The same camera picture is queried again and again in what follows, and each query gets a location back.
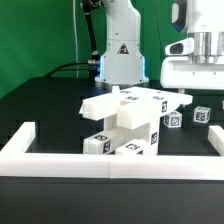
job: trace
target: white cube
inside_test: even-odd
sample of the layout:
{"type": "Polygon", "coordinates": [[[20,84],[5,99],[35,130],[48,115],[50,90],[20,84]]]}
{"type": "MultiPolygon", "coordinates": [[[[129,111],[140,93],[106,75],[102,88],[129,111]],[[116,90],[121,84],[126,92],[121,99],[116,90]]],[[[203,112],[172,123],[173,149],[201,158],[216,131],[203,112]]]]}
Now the white cube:
{"type": "Polygon", "coordinates": [[[196,107],[194,109],[194,122],[208,123],[210,119],[211,108],[208,107],[196,107]]]}
{"type": "Polygon", "coordinates": [[[173,111],[164,116],[164,124],[168,128],[179,128],[182,124],[182,114],[178,111],[173,111]]]}

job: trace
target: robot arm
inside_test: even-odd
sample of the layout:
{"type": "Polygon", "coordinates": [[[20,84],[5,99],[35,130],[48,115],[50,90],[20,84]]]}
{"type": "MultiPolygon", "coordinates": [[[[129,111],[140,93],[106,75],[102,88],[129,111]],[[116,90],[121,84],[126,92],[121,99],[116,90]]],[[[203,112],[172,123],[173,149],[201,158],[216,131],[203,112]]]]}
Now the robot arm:
{"type": "Polygon", "coordinates": [[[95,79],[96,85],[111,88],[112,85],[148,83],[149,79],[145,77],[145,59],[139,50],[141,16],[131,1],[84,2],[88,5],[86,12],[84,10],[86,15],[101,4],[106,10],[107,47],[100,59],[100,75],[95,79]]]}
{"type": "Polygon", "coordinates": [[[223,0],[175,0],[172,25],[188,38],[166,47],[165,88],[224,89],[223,0]]]}

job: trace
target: black table surface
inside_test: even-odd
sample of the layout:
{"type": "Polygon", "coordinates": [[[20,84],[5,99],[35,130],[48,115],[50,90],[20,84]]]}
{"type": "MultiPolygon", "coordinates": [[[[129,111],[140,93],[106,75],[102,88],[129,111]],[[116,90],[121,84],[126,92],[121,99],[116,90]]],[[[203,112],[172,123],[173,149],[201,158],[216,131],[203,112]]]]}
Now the black table surface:
{"type": "MultiPolygon", "coordinates": [[[[157,82],[151,88],[160,89],[157,82]]],[[[87,79],[34,78],[0,100],[0,146],[24,121],[35,121],[29,153],[82,153],[83,139],[102,121],[79,115],[82,100],[107,93],[87,79]]],[[[224,127],[223,91],[188,90],[182,128],[160,128],[160,155],[218,156],[209,125],[224,127]],[[193,122],[197,106],[211,108],[208,124],[193,122]]],[[[2,223],[223,223],[223,181],[0,177],[2,223]]]]}

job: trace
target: black cable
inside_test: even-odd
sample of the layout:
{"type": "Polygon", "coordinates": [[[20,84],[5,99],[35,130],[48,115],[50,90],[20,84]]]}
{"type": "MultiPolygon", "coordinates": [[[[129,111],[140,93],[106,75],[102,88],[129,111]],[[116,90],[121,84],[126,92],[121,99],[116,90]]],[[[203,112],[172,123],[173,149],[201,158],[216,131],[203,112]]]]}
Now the black cable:
{"type": "Polygon", "coordinates": [[[157,23],[157,32],[158,32],[158,36],[159,36],[160,47],[162,48],[162,56],[163,56],[163,59],[165,59],[163,42],[162,42],[162,37],[161,37],[161,30],[160,30],[159,0],[156,0],[156,23],[157,23]]]}
{"type": "Polygon", "coordinates": [[[89,71],[87,68],[77,68],[77,69],[58,69],[54,70],[52,72],[47,73],[44,77],[45,78],[50,78],[54,73],[56,72],[67,72],[67,71],[89,71]]]}
{"type": "Polygon", "coordinates": [[[52,71],[48,72],[46,75],[44,75],[44,77],[45,77],[45,78],[49,78],[49,77],[51,77],[55,72],[59,71],[60,69],[68,68],[68,67],[76,66],[76,65],[88,65],[88,62],[72,62],[72,63],[68,63],[68,64],[61,65],[61,66],[59,66],[59,67],[53,69],[52,71]]]}

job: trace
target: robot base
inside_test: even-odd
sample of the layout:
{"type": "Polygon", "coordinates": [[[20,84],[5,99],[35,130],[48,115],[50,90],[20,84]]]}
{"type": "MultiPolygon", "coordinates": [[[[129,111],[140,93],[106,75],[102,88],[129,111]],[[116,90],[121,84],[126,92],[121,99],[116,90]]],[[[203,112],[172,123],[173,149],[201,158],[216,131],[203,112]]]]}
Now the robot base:
{"type": "Polygon", "coordinates": [[[118,85],[120,87],[120,89],[126,89],[126,88],[130,88],[130,87],[133,87],[133,86],[147,88],[147,87],[149,87],[149,79],[146,79],[146,80],[144,80],[140,83],[136,83],[136,84],[108,83],[108,82],[98,80],[97,78],[95,79],[95,86],[96,87],[112,90],[112,87],[115,86],[115,85],[118,85]]]}

